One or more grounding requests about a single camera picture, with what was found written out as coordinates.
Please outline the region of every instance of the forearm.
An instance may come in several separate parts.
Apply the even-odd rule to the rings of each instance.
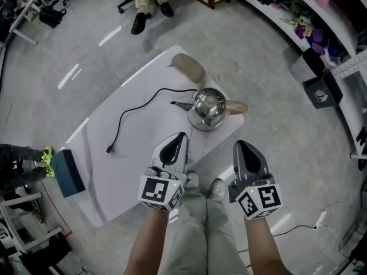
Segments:
[[[126,275],[157,274],[161,264],[169,212],[149,210],[136,236]]]
[[[245,219],[250,262],[254,275],[290,274],[284,267],[265,218]]]

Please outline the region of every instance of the marble table top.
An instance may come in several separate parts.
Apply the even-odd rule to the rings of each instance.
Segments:
[[[139,203],[140,176],[146,172],[154,147],[165,138],[186,132],[190,140],[186,167],[189,168],[243,124],[243,115],[234,115],[226,117],[214,131],[199,131],[189,123],[186,111],[170,104],[188,103],[193,92],[161,91],[148,106],[124,115],[115,153],[106,153],[121,113],[146,103],[158,89],[213,87],[222,91],[208,75],[199,87],[176,68],[168,67],[178,53],[185,51],[173,46],[131,76],[79,126],[65,145],[73,153],[86,188],[73,197],[96,227]]]

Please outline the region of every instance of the black shoe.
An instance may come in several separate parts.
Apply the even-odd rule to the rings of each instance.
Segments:
[[[162,11],[163,15],[165,15],[167,17],[172,17],[174,15],[173,10],[172,10],[171,6],[168,4],[168,2],[165,2],[165,3],[161,4],[161,11]]]
[[[132,34],[141,34],[145,29],[145,22],[147,21],[147,17],[144,13],[138,13],[135,17],[134,24],[131,28]]]

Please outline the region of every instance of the stainless steel kettle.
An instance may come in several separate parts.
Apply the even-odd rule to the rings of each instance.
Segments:
[[[188,112],[190,123],[202,131],[212,131],[224,121],[225,115],[245,114],[246,104],[238,101],[228,101],[224,95],[213,88],[197,91],[191,103],[171,102]]]

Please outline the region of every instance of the gray floor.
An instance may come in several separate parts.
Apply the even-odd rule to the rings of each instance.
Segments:
[[[0,98],[1,142],[59,149],[123,81],[165,49],[180,45],[230,98],[249,105],[244,125],[194,166],[202,189],[231,165],[237,139],[252,143],[266,156],[286,204],[269,218],[270,226],[291,214],[275,233],[299,224],[314,226],[321,211],[327,212],[324,227],[300,228],[276,238],[284,263],[295,274],[329,274],[343,260],[338,244],[355,219],[364,176],[349,158],[352,148],[337,111],[314,109],[291,77],[288,66],[298,55],[296,46],[268,19],[236,0],[215,10],[195,0],[172,1],[171,19],[152,7],[154,17],[146,30],[132,36],[135,10],[120,15],[120,1],[71,0],[57,28],[22,28],[39,44],[15,38],[8,51]],[[99,47],[120,25],[122,30]],[[76,64],[82,71],[58,90]],[[75,264],[64,264],[67,274],[80,273],[78,265],[97,275],[121,274],[146,209],[138,205],[95,229],[73,199],[61,196],[55,180],[45,179],[44,185],[73,231],[68,240]],[[67,233],[47,196],[44,205],[49,224],[58,221]],[[227,206],[237,248],[246,249],[243,216],[236,205]],[[172,224],[165,256],[174,232]],[[248,263],[247,253],[241,256]]]

